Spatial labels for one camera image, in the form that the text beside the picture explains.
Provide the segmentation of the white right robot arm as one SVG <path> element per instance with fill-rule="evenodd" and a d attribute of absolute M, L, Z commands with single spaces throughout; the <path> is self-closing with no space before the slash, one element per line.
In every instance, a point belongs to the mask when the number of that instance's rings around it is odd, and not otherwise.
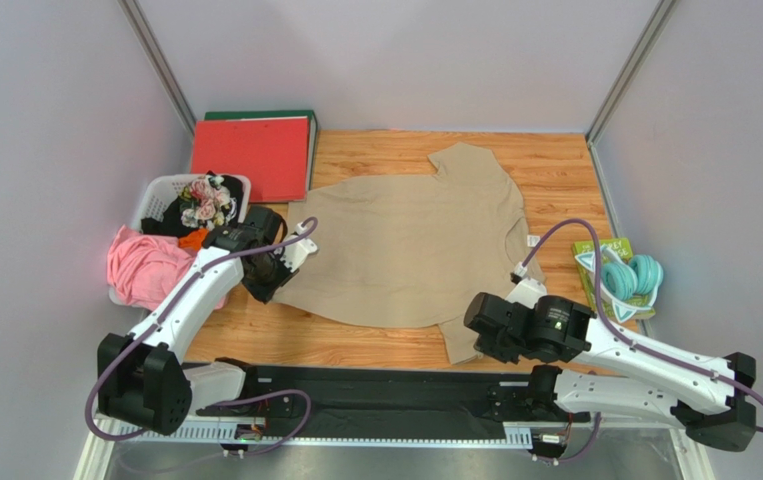
<path fill-rule="evenodd" d="M 464 325 L 478 352 L 503 363 L 538 361 L 523 396 L 539 419 L 610 413 L 681 428 L 707 447 L 744 451 L 758 432 L 757 411 L 733 381 L 755 371 L 753 360 L 692 353 L 673 364 L 641 350 L 637 335 L 620 339 L 586 306 L 544 295 L 514 302 L 479 293 Z"/>

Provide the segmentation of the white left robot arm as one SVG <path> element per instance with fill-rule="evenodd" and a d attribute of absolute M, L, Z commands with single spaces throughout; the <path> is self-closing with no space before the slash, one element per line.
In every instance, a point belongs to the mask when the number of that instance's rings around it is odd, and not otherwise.
<path fill-rule="evenodd" d="M 97 351 L 98 378 L 84 416 L 101 439 L 123 441 L 95 423 L 103 414 L 136 426 L 136 434 L 171 435 L 186 418 L 238 399 L 242 364 L 220 360 L 184 368 L 188 349 L 217 304 L 244 285 L 261 303 L 288 282 L 317 246 L 309 217 L 294 228 L 267 207 L 252 207 L 244 222 L 210 231 L 186 274 L 162 303 L 124 336 L 108 334 Z"/>

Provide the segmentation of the beige t-shirt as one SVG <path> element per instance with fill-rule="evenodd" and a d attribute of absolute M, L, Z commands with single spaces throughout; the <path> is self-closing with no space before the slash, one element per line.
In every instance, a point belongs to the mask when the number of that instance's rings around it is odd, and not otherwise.
<path fill-rule="evenodd" d="M 450 363 L 475 359 L 463 317 L 476 294 L 512 289 L 529 252 L 524 199 L 489 149 L 429 160 L 432 175 L 353 177 L 290 204 L 290 223 L 317 219 L 318 250 L 275 301 L 350 325 L 437 326 Z"/>

